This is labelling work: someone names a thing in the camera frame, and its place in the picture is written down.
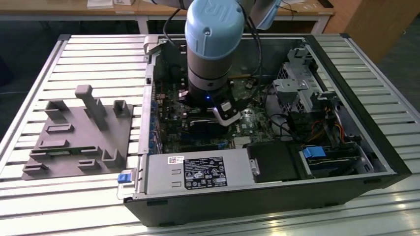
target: power supply label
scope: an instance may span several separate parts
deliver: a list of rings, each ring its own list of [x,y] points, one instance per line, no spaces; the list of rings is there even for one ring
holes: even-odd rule
[[[222,157],[183,159],[183,180],[187,190],[227,186]]]

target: white label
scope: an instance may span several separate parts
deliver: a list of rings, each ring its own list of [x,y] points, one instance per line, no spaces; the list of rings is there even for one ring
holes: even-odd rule
[[[115,11],[115,14],[133,14],[133,11]]]
[[[183,156],[169,156],[167,157],[167,164],[182,164],[183,163]]]

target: gray plastic base plate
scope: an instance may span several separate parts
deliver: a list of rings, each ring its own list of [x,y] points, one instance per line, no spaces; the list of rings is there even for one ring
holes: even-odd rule
[[[54,120],[45,122],[22,170],[23,180],[117,173],[125,168],[133,106],[126,104],[119,116],[115,106],[101,107],[107,124],[102,131],[85,107],[51,110],[47,116]]]

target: blue latch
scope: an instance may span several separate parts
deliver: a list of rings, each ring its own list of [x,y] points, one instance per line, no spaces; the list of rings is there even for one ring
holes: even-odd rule
[[[301,152],[305,158],[325,157],[323,149],[318,146],[306,147]]]
[[[118,174],[118,183],[130,183],[130,173]]]

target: motherboard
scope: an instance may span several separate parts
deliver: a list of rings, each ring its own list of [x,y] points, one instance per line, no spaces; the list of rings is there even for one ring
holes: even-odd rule
[[[258,94],[241,111],[239,120],[227,127],[218,124],[210,109],[190,108],[177,102],[179,87],[174,83],[155,85],[162,153],[242,148],[246,143],[274,140],[263,112],[263,91],[255,88],[253,79],[230,80],[234,98],[247,97],[253,89],[258,89]]]

